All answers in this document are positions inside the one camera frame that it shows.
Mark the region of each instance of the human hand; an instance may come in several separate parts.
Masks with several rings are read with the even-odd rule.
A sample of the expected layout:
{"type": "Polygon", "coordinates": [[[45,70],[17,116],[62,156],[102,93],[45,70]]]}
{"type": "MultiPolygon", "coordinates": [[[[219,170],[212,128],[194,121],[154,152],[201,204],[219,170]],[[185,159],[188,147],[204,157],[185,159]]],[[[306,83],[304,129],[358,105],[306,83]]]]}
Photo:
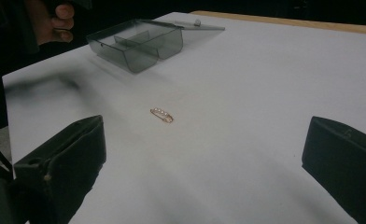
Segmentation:
{"type": "Polygon", "coordinates": [[[70,42],[73,35],[69,31],[74,25],[75,10],[69,3],[55,8],[55,17],[51,17],[41,0],[25,0],[26,10],[35,32],[37,45],[48,42],[70,42]]]}

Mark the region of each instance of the white table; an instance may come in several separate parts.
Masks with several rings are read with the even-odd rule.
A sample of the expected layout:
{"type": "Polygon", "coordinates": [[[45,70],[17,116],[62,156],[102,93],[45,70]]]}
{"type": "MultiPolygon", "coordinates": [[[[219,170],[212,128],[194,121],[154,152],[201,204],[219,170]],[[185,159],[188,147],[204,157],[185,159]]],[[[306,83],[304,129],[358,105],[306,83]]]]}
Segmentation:
{"type": "Polygon", "coordinates": [[[301,155],[313,116],[366,133],[366,35],[163,17],[197,18],[226,31],[138,75],[85,46],[5,76],[13,161],[101,114],[107,162],[71,223],[355,223],[301,155]]]}

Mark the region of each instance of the finger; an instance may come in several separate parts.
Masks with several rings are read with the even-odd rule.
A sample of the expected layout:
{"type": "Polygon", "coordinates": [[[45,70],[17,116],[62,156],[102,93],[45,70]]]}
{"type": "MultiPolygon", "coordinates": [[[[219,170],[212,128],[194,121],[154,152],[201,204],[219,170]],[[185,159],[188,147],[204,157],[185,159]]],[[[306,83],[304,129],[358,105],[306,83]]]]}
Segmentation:
{"type": "Polygon", "coordinates": [[[66,30],[54,30],[51,41],[67,42],[73,40],[73,34],[66,30]]]}
{"type": "Polygon", "coordinates": [[[71,19],[75,16],[75,9],[69,3],[63,3],[55,8],[55,14],[60,19],[71,19]]]}
{"type": "Polygon", "coordinates": [[[61,20],[58,18],[51,19],[52,26],[56,29],[70,30],[75,25],[73,19],[61,20]]]}

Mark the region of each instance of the jewelry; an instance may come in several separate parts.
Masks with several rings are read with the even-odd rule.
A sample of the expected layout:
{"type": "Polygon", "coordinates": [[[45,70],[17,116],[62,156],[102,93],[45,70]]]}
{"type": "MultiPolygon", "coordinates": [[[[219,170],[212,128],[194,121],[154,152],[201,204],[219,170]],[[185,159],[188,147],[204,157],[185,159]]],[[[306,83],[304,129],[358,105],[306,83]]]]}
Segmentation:
{"type": "Polygon", "coordinates": [[[151,114],[155,115],[159,119],[162,119],[162,121],[166,123],[172,123],[172,121],[174,121],[174,118],[172,118],[170,114],[166,113],[165,111],[157,107],[154,109],[150,109],[150,112],[151,114]]]}

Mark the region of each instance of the wooden table edge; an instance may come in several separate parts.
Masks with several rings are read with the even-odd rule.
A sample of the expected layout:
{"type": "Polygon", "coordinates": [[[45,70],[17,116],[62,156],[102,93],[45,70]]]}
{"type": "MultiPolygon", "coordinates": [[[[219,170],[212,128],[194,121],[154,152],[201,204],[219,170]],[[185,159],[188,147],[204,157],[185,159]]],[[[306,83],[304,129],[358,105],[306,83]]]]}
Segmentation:
{"type": "Polygon", "coordinates": [[[212,11],[201,11],[201,10],[193,11],[193,12],[191,12],[191,14],[201,15],[201,16],[210,16],[210,17],[219,17],[219,18],[240,20],[240,21],[257,21],[257,22],[266,22],[266,23],[273,23],[273,24],[284,24],[284,25],[324,29],[324,30],[334,30],[334,31],[344,31],[344,32],[351,32],[351,33],[366,34],[366,25],[343,24],[343,23],[334,23],[334,22],[323,22],[323,21],[299,21],[299,20],[290,20],[290,19],[282,19],[282,18],[259,17],[259,16],[249,16],[249,15],[240,15],[240,14],[232,14],[232,13],[224,13],[224,12],[212,12],[212,11]]]}

